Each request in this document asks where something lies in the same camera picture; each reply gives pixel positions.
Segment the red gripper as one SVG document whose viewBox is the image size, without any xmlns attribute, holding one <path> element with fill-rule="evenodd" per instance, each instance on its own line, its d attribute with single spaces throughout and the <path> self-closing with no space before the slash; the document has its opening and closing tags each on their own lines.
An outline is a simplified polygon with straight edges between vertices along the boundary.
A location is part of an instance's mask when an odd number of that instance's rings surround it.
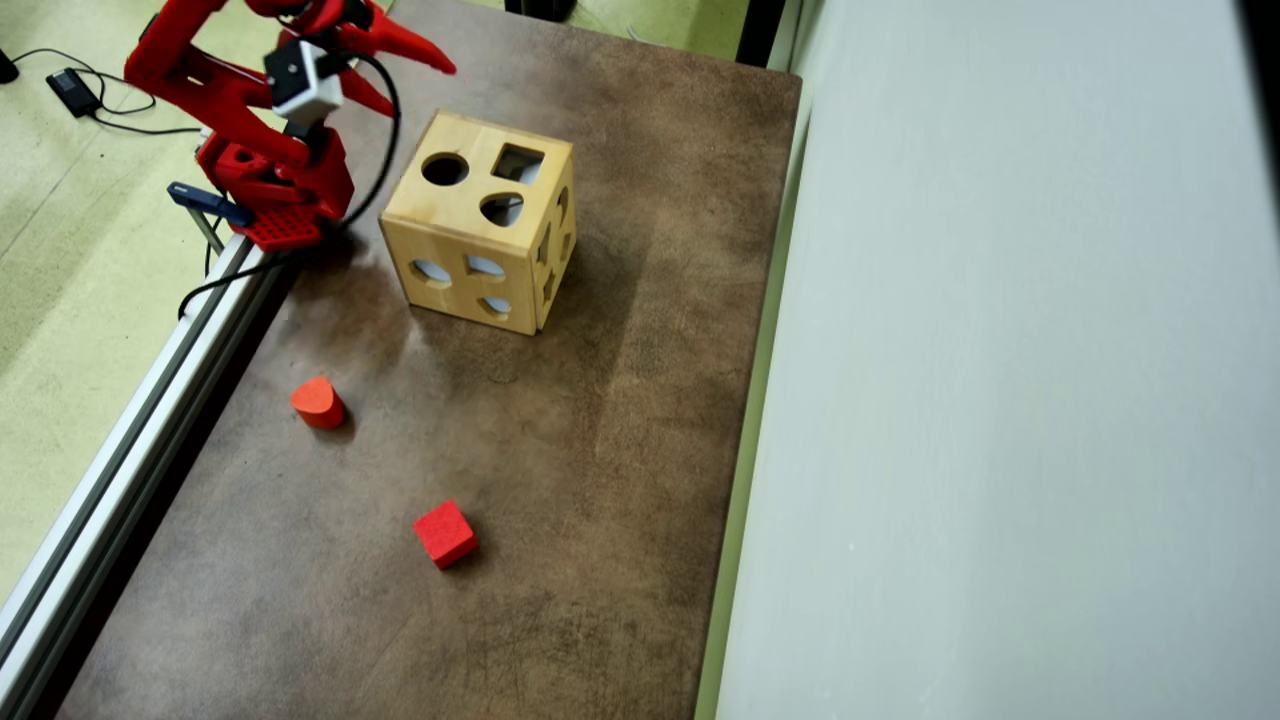
<svg viewBox="0 0 1280 720">
<path fill-rule="evenodd" d="M 369 56 L 390 54 L 454 76 L 456 64 L 431 41 L 393 20 L 374 1 L 246 1 L 260 17 L 278 20 L 283 29 L 271 49 L 297 38 L 326 50 L 355 50 Z M 355 68 L 339 73 L 344 100 L 357 102 L 388 118 L 397 115 L 394 102 Z"/>
</svg>

